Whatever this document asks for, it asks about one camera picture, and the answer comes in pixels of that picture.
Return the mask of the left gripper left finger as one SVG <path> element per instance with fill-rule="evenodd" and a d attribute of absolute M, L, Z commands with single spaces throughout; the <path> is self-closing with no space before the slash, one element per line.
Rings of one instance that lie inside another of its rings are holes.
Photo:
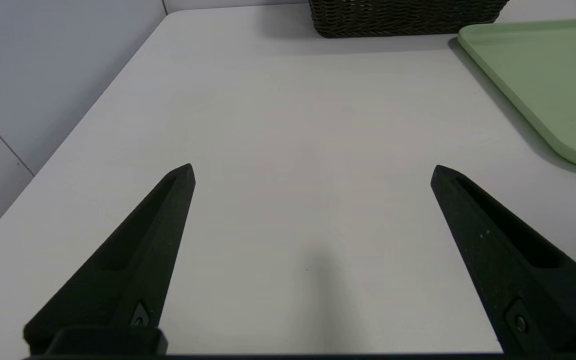
<path fill-rule="evenodd" d="M 194 195 L 167 173 L 23 328 L 31 354 L 165 354 L 159 328 Z"/>

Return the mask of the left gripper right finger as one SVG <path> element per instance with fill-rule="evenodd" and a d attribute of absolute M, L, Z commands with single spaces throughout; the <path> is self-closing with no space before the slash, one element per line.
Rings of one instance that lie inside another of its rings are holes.
<path fill-rule="evenodd" d="M 503 354 L 576 360 L 576 262 L 459 171 L 430 187 Z"/>

